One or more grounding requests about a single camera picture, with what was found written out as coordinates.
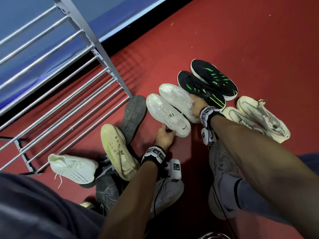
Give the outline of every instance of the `motion tracking band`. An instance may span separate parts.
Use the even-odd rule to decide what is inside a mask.
[[[143,164],[146,161],[153,161],[157,167],[163,168],[162,162],[165,159],[166,155],[164,153],[164,150],[159,146],[153,146],[150,147],[146,153],[144,154],[142,158],[141,164]]]
[[[210,106],[204,107],[200,112],[200,120],[202,122],[202,125],[207,129],[209,128],[209,130],[213,130],[210,121],[211,118],[216,115],[225,117],[221,112],[215,111]]]

